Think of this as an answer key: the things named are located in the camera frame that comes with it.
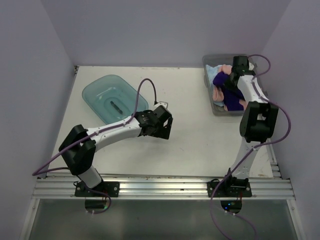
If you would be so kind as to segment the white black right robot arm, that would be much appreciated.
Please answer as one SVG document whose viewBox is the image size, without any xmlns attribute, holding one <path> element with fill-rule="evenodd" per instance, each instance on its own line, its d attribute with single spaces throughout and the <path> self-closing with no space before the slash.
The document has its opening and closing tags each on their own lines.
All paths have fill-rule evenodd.
<svg viewBox="0 0 320 240">
<path fill-rule="evenodd" d="M 240 90 L 247 103 L 239 124 L 242 140 L 236 160 L 218 187 L 232 197 L 247 189 L 252 164 L 259 149 L 274 133 L 279 108 L 263 93 L 247 56 L 233 57 L 227 87 Z"/>
</svg>

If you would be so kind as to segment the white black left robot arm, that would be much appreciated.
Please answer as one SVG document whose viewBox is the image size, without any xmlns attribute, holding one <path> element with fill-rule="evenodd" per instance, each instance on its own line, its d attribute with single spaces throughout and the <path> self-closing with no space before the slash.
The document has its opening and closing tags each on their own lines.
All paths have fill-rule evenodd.
<svg viewBox="0 0 320 240">
<path fill-rule="evenodd" d="M 96 128 L 74 126 L 59 147 L 59 153 L 72 175 L 78 177 L 92 196 L 103 193 L 101 175 L 93 167 L 94 155 L 100 149 L 129 138 L 150 136 L 169 139 L 173 117 L 166 102 L 158 102 L 153 110 L 133 115 Z"/>
</svg>

